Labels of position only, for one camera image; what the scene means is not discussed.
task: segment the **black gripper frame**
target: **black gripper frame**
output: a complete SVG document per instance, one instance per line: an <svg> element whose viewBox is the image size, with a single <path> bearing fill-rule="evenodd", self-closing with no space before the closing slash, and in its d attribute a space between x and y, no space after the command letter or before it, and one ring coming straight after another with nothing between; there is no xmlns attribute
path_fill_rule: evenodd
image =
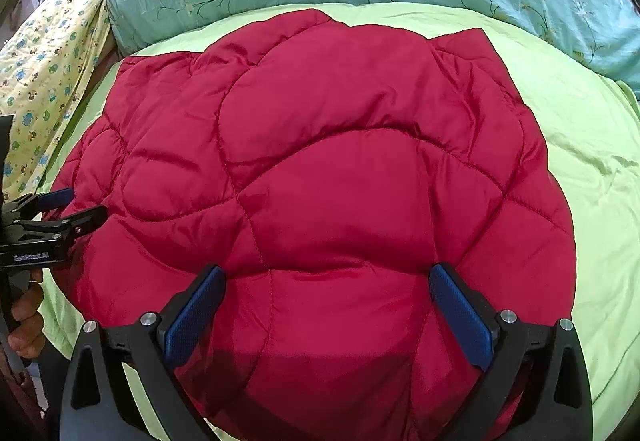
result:
<svg viewBox="0 0 640 441"><path fill-rule="evenodd" d="M0 116L0 161L9 153L12 115ZM0 170L0 191L2 170ZM48 194L25 194L2 205L0 221L0 345L9 367L17 377L29 360L19 358L9 347L7 336L20 324L11 313L14 301L29 288L31 270L60 267L68 261L74 241L102 226L107 209L97 206L62 221L34 221L40 212L67 206L74 198L71 188Z"/></svg>
<svg viewBox="0 0 640 441"><path fill-rule="evenodd" d="M512 395L516 379L523 377L526 383L515 415L497 440L591 441L589 378L573 323L559 319L554 326L534 325L521 322L513 312L497 313L450 265L436 267L444 269L471 307L478 310L477 316L491 332L494 347L488 368L436 441L487 439ZM452 314L450 318L455 321L460 316Z"/></svg>
<svg viewBox="0 0 640 441"><path fill-rule="evenodd" d="M122 364L137 371L153 409L172 441L219 439L195 409L173 370L187 362L222 302L225 275L201 272L159 313L129 326L84 324L71 358L60 415L64 441L150 441Z"/></svg>

